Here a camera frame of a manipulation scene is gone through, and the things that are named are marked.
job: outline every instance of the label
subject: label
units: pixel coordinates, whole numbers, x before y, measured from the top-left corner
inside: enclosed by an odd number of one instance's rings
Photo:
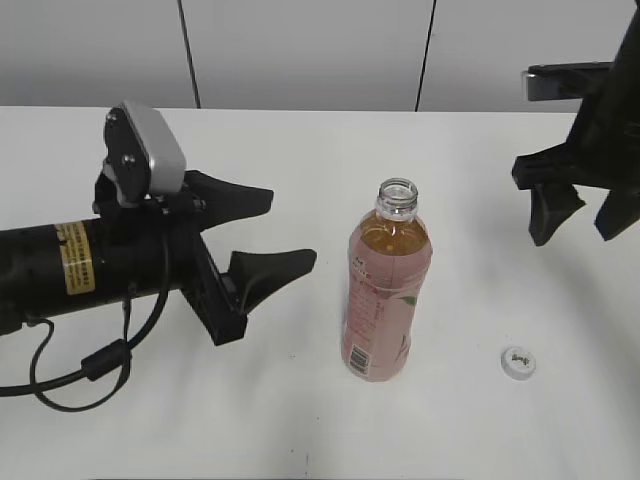
[[[354,232],[343,358],[357,375],[386,380],[404,366],[431,255],[430,243],[411,255],[383,255],[369,248],[358,230]]]
[[[60,242],[67,295],[93,292],[96,289],[96,279],[84,224],[82,222],[60,223],[55,227]]]

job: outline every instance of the white table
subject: white table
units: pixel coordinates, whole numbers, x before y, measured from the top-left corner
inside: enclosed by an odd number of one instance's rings
[[[0,109],[2,228],[91,217],[105,113]],[[130,383],[98,410],[1,399],[0,478],[640,476],[640,225],[604,243],[592,225],[604,193],[582,189],[588,206],[535,248],[529,195],[510,177],[572,115],[163,113],[190,168],[276,192],[269,215],[205,234],[221,268],[234,248],[310,247],[315,270],[220,348],[173,293]],[[405,370],[368,384],[339,353],[346,245],[397,175],[420,188],[435,253]],[[134,304],[134,328],[152,301]],[[39,377],[75,370],[121,323],[118,305],[56,318]],[[27,380],[44,334],[0,338],[0,383]],[[508,345],[536,356],[530,380],[501,370]],[[53,396],[79,404],[113,380]]]

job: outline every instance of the pink bottle label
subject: pink bottle label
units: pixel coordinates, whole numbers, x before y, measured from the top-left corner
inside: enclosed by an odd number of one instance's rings
[[[404,256],[369,248],[356,229],[350,239],[349,307],[342,356],[370,381],[387,380],[404,366],[411,346],[411,322],[433,250]]]

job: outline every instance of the white bottle cap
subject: white bottle cap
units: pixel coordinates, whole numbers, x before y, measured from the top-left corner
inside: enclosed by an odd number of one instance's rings
[[[502,352],[502,369],[514,380],[527,380],[536,369],[536,359],[522,347],[508,347]]]

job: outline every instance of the bottle neck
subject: bottle neck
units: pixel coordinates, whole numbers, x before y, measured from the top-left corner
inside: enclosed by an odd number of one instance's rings
[[[418,214],[418,189],[404,178],[390,178],[380,185],[376,214],[394,222],[412,222]]]

